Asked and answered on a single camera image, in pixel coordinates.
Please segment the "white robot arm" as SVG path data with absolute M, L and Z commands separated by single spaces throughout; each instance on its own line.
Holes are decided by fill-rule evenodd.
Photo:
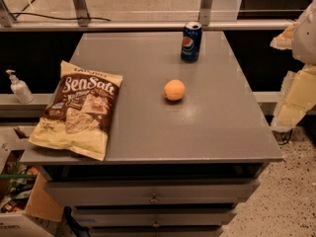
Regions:
M 292 50 L 303 63 L 298 72 L 288 71 L 283 78 L 271 128 L 288 132 L 316 106 L 316 0 L 298 20 L 271 41 L 271 47 Z

